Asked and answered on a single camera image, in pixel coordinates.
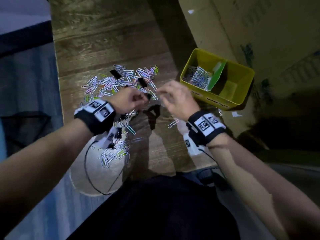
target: black shirt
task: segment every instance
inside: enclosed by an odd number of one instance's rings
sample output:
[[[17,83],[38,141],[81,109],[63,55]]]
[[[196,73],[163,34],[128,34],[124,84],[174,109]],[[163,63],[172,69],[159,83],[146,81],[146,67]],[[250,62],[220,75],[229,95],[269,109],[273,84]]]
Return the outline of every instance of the black shirt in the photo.
[[[124,183],[71,239],[240,239],[214,187],[184,177]]]

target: yellow container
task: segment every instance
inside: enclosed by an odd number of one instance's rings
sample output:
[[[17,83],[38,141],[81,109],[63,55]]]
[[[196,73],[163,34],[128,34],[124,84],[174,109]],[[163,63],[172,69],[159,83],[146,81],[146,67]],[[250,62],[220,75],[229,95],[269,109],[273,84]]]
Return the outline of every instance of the yellow container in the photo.
[[[226,61],[226,66],[221,77],[213,86],[211,91],[198,88],[182,80],[182,78],[185,77],[186,73],[188,72],[189,66],[200,66],[207,72],[212,73],[213,68],[219,61]],[[193,50],[186,66],[181,73],[180,82],[191,90],[192,95],[195,98],[214,105],[219,109],[228,110],[243,103],[253,78],[253,69],[223,59],[203,49],[196,48]]]

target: paper piece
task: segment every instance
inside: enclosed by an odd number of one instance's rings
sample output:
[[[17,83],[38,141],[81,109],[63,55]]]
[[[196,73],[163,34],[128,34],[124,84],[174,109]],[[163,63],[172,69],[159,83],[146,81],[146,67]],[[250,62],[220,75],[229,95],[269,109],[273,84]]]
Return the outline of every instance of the paper piece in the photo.
[[[232,116],[233,116],[233,117],[241,117],[242,115],[241,115],[241,114],[238,114],[237,111],[233,111],[233,112],[232,112]]]

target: person's right hand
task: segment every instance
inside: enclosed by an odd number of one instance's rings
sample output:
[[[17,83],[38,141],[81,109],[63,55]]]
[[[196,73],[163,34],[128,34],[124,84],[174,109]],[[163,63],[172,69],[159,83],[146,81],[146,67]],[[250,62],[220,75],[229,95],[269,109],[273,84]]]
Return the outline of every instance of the person's right hand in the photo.
[[[190,90],[177,81],[167,82],[157,92],[169,112],[178,119],[188,121],[191,115],[200,110]]]

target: person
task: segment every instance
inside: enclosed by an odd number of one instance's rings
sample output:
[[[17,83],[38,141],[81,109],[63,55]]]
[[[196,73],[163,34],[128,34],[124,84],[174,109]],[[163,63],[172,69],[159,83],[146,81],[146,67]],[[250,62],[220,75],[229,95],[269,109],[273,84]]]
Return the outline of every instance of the person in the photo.
[[[195,130],[195,121],[199,120],[205,130],[206,127],[214,130],[214,126],[185,86],[170,81],[157,92],[173,116],[190,122],[191,136],[198,143],[206,143],[228,182],[277,239],[319,238],[320,210],[302,191],[239,145],[223,129],[214,136]],[[147,102],[146,96],[137,89],[123,88],[110,97],[108,103],[85,107],[71,123],[3,161],[0,164],[0,238],[4,238],[57,185],[93,135],[110,129],[111,115],[141,110]],[[100,118],[98,121],[90,117],[86,110],[92,108],[103,111],[99,116],[104,118],[97,117]],[[183,177],[156,176],[125,182],[70,235],[70,239],[135,236],[151,239],[240,238],[234,217],[219,202],[214,188]]]

